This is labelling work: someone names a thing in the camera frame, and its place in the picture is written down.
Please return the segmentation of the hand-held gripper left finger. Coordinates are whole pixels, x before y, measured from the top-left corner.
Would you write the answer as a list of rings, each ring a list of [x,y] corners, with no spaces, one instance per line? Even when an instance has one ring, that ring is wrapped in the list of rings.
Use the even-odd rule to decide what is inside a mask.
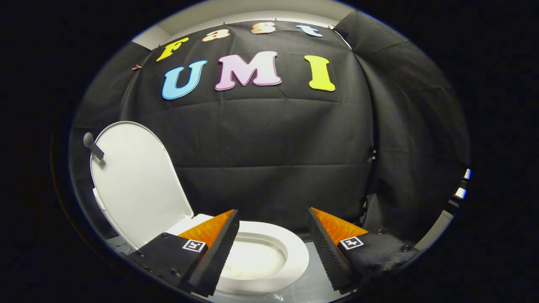
[[[185,292],[213,295],[240,227],[229,210],[178,235],[163,232],[128,258],[156,278]]]

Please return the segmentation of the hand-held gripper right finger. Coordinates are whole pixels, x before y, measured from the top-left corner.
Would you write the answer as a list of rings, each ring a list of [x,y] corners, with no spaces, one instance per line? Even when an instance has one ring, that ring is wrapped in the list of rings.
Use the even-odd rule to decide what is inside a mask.
[[[308,213],[309,232],[325,273],[342,295],[380,283],[419,253],[392,234],[368,231],[314,207]]]

